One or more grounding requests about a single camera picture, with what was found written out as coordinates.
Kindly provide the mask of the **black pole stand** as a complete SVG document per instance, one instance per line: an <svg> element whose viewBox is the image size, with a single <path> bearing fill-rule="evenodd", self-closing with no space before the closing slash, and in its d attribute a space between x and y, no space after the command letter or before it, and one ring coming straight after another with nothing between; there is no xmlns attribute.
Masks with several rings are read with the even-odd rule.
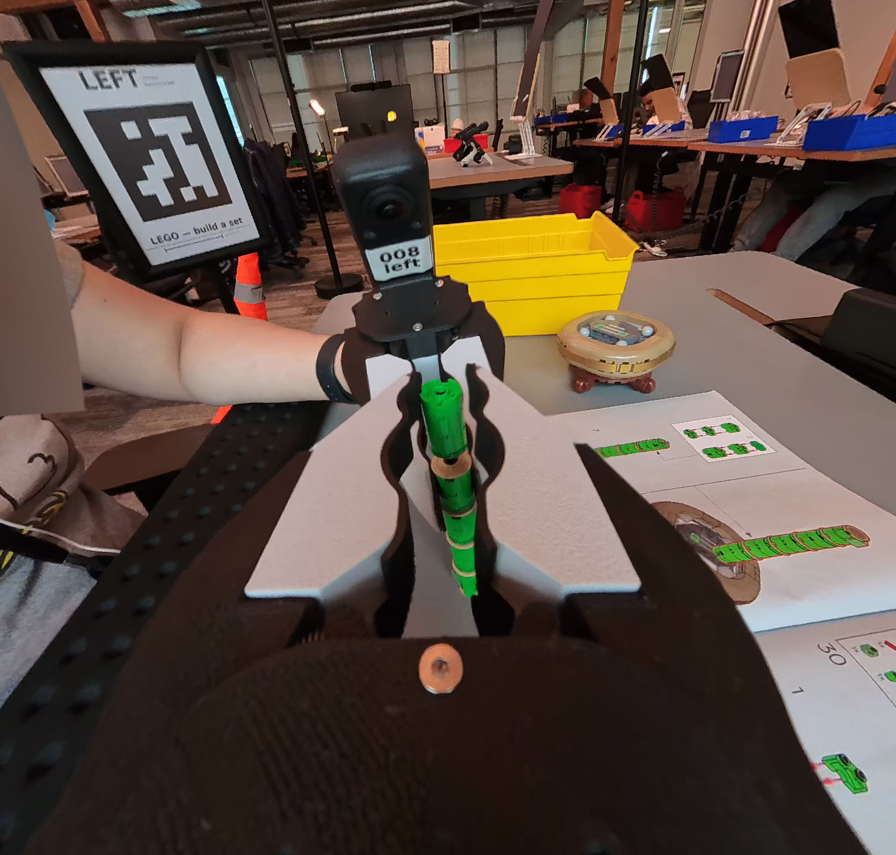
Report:
<svg viewBox="0 0 896 855"><path fill-rule="evenodd" d="M261 0L263 12L270 32L273 43L273 50L277 59L280 77L286 92L287 102L290 114L296 129L297 141L299 145L299 154L307 172L308 189L312 207L315 210L322 243L325 247L330 264L330 273L320 277L315 282L315 292L318 298L330 301L337 296L361 292L364 289L364 280L358 273L342 273L338 263L338 257L332 242L330 227L328 224L326 212L323 209L319 196L318 186L315 182L315 165L311 159L308 147L308 139L300 116L300 110L297 102L296 90L292 81L287 64L287 54L285 51L283 39L280 35L279 26L275 16L273 0Z"/></svg>
<svg viewBox="0 0 896 855"><path fill-rule="evenodd" d="M649 0L640 0L635 38L633 43L633 58L627 90L627 101L624 103L625 112L623 114L623 133L620 145L618 147L619 154L617 155L618 160L616 173L616 190L614 195L613 210L611 214L612 221L617 226L621 226L620 213L623 207L623 190L626 164L628 161L628 151L633 130L633 115L635 105L639 100L637 97L637 91L640 86L641 74L643 71L644 37L647 26L648 7Z"/></svg>

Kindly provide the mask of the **black device on stand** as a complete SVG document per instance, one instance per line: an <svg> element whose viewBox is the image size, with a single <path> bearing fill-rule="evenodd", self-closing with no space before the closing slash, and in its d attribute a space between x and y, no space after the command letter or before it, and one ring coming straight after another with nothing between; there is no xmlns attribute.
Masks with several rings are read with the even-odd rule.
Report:
<svg viewBox="0 0 896 855"><path fill-rule="evenodd" d="M485 162L491 166L493 161L476 139L487 132L488 122L469 124L454 134L454 139L459 143L454 151L454 161L462 167L472 164L480 165Z"/></svg>

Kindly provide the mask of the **black screen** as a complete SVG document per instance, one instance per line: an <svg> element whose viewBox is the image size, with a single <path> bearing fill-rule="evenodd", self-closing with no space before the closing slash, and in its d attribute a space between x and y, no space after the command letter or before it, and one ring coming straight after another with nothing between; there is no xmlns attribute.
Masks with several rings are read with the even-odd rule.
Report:
<svg viewBox="0 0 896 855"><path fill-rule="evenodd" d="M840 47L833 0L792 0L778 7L788 58Z"/></svg>

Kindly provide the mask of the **yellow plastic bin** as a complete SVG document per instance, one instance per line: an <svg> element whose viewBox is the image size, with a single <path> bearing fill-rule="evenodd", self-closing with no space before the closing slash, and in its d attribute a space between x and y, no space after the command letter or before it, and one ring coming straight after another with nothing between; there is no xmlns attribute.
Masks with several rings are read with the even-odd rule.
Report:
<svg viewBox="0 0 896 855"><path fill-rule="evenodd" d="M433 234L438 275L466 283L505 337L557 334L618 308L637 250L600 212L440 224Z"/></svg>

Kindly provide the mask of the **red container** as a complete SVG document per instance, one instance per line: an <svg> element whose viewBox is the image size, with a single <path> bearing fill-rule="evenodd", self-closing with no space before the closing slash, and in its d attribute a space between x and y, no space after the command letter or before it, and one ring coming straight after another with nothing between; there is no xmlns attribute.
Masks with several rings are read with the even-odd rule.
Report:
<svg viewBox="0 0 896 855"><path fill-rule="evenodd" d="M638 234L674 231L685 225L686 204L680 188L656 194L635 190L626 202L623 225Z"/></svg>
<svg viewBox="0 0 896 855"><path fill-rule="evenodd" d="M557 212L573 214L579 220L590 218L600 211L603 203L603 189L599 185L571 183L559 193Z"/></svg>

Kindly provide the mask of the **black wristband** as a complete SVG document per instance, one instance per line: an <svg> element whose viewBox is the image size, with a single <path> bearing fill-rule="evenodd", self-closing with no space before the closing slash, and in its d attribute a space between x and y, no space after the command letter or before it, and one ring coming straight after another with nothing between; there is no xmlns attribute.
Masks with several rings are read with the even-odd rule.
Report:
<svg viewBox="0 0 896 855"><path fill-rule="evenodd" d="M356 404L352 392L342 384L337 369L342 366L343 333L327 337L318 351L315 372L319 386L326 399L335 403Z"/></svg>

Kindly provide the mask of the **person's grey printed shirt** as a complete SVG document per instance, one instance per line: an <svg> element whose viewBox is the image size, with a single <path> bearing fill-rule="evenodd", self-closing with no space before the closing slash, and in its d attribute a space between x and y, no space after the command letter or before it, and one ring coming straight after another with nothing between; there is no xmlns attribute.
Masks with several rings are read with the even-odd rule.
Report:
<svg viewBox="0 0 896 855"><path fill-rule="evenodd" d="M45 415L1 423L3 519L99 547L120 547L141 516L84 486L84 458ZM2 551L1 702L5 703L95 581L83 568Z"/></svg>

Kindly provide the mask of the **green toy bamboo stalk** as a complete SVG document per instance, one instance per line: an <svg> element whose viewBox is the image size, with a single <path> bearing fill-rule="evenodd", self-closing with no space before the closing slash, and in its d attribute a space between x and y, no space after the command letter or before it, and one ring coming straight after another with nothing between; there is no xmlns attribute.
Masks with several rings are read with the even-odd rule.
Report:
<svg viewBox="0 0 896 855"><path fill-rule="evenodd" d="M452 573L463 594L471 599L477 595L476 491L462 387L454 379L428 381L421 387L420 402Z"/></svg>

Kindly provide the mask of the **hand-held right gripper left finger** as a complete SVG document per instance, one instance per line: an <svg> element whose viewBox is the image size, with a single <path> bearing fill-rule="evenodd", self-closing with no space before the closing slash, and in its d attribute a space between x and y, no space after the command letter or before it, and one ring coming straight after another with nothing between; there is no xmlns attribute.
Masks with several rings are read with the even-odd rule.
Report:
<svg viewBox="0 0 896 855"><path fill-rule="evenodd" d="M251 599L351 605L403 635L415 587L412 506L429 509L420 376L399 376L308 455L245 585Z"/></svg>

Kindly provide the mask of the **long wooden table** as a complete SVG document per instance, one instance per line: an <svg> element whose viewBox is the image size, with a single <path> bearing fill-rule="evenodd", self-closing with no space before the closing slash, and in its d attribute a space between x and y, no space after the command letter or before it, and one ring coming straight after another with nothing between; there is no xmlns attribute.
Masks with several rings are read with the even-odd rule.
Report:
<svg viewBox="0 0 896 855"><path fill-rule="evenodd" d="M688 222L678 233L698 229L700 240L695 248L673 249L674 253L682 255L705 255L727 250L753 179L773 179L788 161L826 161L863 166L895 157L892 145L869 150L813 152L775 141L710 143L699 139L699 134L699 131L684 131L680 135L655 133L647 137L624 136L615 140L592 139L578 143L582 148L619 149L618 178L624 176L625 163L630 156L639 158L650 147L698 155L699 180L691 199Z"/></svg>

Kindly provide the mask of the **brown flat strip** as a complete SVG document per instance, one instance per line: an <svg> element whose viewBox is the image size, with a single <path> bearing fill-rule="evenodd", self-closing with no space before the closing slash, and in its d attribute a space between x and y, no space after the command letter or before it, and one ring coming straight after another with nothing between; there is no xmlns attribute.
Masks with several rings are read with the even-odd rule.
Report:
<svg viewBox="0 0 896 855"><path fill-rule="evenodd" d="M777 323L777 321L768 314L757 310L722 289L711 288L707 289L707 292L718 301L721 301L730 308L733 308L736 312L750 318L764 327L770 327Z"/></svg>

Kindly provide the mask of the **person's left forearm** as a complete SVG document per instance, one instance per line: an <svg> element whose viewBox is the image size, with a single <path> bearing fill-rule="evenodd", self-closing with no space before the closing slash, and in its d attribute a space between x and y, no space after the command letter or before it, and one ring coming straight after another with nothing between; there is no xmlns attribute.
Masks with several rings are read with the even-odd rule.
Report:
<svg viewBox="0 0 896 855"><path fill-rule="evenodd" d="M188 308L81 266L71 316L84 382L215 406L328 398L321 335Z"/></svg>

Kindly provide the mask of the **grey background table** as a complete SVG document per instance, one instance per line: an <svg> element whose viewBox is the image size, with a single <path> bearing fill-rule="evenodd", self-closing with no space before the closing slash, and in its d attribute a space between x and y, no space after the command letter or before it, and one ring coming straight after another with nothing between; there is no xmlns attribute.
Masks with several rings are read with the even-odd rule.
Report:
<svg viewBox="0 0 896 855"><path fill-rule="evenodd" d="M541 155L514 161L500 154L486 154L481 163L469 166L455 161L452 155L431 157L428 168L435 220L480 222L487 220L488 199L509 196L545 178L568 176L574 165Z"/></svg>

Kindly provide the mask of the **black framed marker sign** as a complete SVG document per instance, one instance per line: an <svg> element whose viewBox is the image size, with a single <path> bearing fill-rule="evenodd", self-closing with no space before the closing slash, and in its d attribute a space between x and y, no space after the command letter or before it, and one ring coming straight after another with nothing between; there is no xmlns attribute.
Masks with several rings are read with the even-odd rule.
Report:
<svg viewBox="0 0 896 855"><path fill-rule="evenodd" d="M269 244L204 47L6 42L4 53L87 187L111 255L137 278Z"/></svg>

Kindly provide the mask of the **black monitor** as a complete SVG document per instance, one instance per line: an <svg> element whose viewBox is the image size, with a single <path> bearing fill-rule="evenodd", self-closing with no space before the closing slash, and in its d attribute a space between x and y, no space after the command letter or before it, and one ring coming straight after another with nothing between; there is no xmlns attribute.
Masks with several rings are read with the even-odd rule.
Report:
<svg viewBox="0 0 896 855"><path fill-rule="evenodd" d="M371 136L397 133L415 141L415 120L408 84L335 95L347 139L357 142Z"/></svg>

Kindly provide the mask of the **blue plastic bin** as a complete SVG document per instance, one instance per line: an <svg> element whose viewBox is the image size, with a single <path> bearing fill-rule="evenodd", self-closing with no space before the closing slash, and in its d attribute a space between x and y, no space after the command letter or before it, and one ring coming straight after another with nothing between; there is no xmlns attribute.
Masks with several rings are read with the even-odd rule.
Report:
<svg viewBox="0 0 896 855"><path fill-rule="evenodd" d="M813 120L802 149L807 152L855 152L895 146L895 114L850 115Z"/></svg>
<svg viewBox="0 0 896 855"><path fill-rule="evenodd" d="M749 119L725 119L709 125L707 142L711 144L743 144L767 141L778 129L779 116L761 116Z"/></svg>

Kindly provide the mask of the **slanted panel on white stand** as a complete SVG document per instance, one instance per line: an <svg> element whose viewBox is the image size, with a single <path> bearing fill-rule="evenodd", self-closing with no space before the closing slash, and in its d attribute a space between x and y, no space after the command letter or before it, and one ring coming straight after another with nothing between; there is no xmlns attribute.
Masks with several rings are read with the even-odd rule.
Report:
<svg viewBox="0 0 896 855"><path fill-rule="evenodd" d="M539 71L540 50L553 7L554 0L539 0L532 30L529 34L528 46L511 106L511 123L517 125L521 138L521 152L509 155L513 161L519 162L536 156L531 122L532 101Z"/></svg>

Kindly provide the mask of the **tan round toy pot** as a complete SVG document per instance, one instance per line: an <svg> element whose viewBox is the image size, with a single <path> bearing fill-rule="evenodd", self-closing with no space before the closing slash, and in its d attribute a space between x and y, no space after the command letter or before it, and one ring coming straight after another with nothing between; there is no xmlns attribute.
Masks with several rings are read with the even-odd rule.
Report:
<svg viewBox="0 0 896 855"><path fill-rule="evenodd" d="M636 392L652 393L656 388L653 371L676 348L666 323L619 309L577 317L561 329L556 343L577 393L596 385L627 385Z"/></svg>

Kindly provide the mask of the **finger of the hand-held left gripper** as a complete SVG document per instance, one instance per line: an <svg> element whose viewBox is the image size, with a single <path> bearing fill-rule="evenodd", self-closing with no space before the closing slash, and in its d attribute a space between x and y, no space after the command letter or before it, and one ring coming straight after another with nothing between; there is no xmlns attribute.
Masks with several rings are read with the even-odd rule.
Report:
<svg viewBox="0 0 896 855"><path fill-rule="evenodd" d="M391 401L409 383L415 368L407 359L391 354L368 357L365 360L365 373L369 389L369 401L375 401L384 393Z"/></svg>
<svg viewBox="0 0 896 855"><path fill-rule="evenodd" d="M444 352L444 372L459 383L466 383L467 367L474 365L487 368L497 378L503 379L503 351L497 357L487 356L481 336L472 335L458 338Z"/></svg>

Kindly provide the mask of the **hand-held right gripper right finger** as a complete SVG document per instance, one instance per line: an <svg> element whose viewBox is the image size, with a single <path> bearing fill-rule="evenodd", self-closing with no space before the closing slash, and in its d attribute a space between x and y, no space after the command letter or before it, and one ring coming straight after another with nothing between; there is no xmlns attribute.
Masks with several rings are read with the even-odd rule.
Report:
<svg viewBox="0 0 896 855"><path fill-rule="evenodd" d="M635 594L641 580L569 432L489 369L465 370L476 493L472 614L480 635L508 635L531 605L574 594Z"/></svg>

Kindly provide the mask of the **open instruction booklet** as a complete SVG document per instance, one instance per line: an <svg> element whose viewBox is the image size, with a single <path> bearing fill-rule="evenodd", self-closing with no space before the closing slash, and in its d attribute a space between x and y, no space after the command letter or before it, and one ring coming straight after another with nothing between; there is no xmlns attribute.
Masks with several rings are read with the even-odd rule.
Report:
<svg viewBox="0 0 896 855"><path fill-rule="evenodd" d="M868 853L894 853L894 515L715 391L550 420L692 545L756 635L817 779Z"/></svg>

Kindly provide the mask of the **orange traffic cone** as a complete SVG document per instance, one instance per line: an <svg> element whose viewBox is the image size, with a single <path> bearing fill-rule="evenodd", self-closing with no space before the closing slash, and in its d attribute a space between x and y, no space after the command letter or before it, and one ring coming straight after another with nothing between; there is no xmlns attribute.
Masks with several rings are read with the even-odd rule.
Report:
<svg viewBox="0 0 896 855"><path fill-rule="evenodd" d="M260 258L257 252L244 254L237 259L233 283L229 281L220 264L210 267L209 272L218 290L218 300L227 315L268 320Z"/></svg>

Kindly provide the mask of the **tan board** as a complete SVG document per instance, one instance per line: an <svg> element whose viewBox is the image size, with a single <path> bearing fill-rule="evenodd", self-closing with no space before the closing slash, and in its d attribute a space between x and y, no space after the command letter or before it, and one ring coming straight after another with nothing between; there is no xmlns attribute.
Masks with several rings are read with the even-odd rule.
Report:
<svg viewBox="0 0 896 855"><path fill-rule="evenodd" d="M838 109L853 101L840 48L792 57L785 70L797 110L819 103L830 103Z"/></svg>

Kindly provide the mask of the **black jacket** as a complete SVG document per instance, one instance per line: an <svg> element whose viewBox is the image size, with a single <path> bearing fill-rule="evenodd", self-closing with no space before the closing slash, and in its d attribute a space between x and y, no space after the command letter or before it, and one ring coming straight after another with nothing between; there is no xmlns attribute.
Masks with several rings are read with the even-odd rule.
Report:
<svg viewBox="0 0 896 855"><path fill-rule="evenodd" d="M266 142L244 141L243 150L252 183L262 206L271 243L259 253L260 266L279 266L300 272L306 258L291 258L302 242L307 227L307 208L290 187L286 156Z"/></svg>

